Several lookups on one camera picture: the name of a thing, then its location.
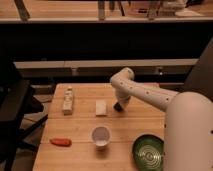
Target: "green plate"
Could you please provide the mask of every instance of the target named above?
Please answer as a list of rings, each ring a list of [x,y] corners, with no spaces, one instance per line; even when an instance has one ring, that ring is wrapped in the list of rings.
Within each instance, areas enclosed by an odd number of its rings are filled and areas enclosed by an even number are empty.
[[[132,147],[140,171],[163,171],[163,141],[154,135],[138,137]]]

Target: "black chair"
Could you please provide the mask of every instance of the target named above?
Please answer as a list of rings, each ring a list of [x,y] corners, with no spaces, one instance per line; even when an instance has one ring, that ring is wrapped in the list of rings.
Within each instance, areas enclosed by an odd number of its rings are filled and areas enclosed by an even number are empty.
[[[186,78],[181,92],[193,91],[213,101],[213,38]]]
[[[38,150],[24,139],[47,120],[47,115],[29,128],[21,129],[25,114],[43,111],[34,92],[29,80],[22,78],[13,62],[0,50],[0,163],[5,162],[5,171],[12,169],[18,148]]]

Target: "paper cup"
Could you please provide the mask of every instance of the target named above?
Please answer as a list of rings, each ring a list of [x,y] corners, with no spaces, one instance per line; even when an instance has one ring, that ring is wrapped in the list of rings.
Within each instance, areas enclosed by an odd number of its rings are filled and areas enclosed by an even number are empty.
[[[106,127],[96,127],[92,131],[92,141],[98,150],[104,149],[110,142],[110,132]]]

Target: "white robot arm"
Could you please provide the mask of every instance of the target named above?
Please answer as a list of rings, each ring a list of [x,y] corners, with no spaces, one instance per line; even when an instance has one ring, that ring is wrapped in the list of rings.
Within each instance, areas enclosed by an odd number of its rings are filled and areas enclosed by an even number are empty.
[[[124,68],[111,77],[111,85],[116,89],[118,104],[115,107],[117,109],[118,105],[124,109],[130,100],[130,95],[132,95],[166,111],[170,101],[178,94],[176,91],[136,83],[133,79],[134,72],[130,68]]]
[[[116,89],[116,110],[135,96],[166,112],[164,171],[213,171],[213,105],[205,96],[165,90],[133,81],[124,68],[110,79]]]

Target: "dark background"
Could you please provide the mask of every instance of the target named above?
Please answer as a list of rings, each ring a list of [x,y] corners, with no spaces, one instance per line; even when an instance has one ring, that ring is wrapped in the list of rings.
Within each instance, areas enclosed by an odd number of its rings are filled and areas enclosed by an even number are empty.
[[[199,58],[212,36],[211,21],[0,25],[15,61]]]

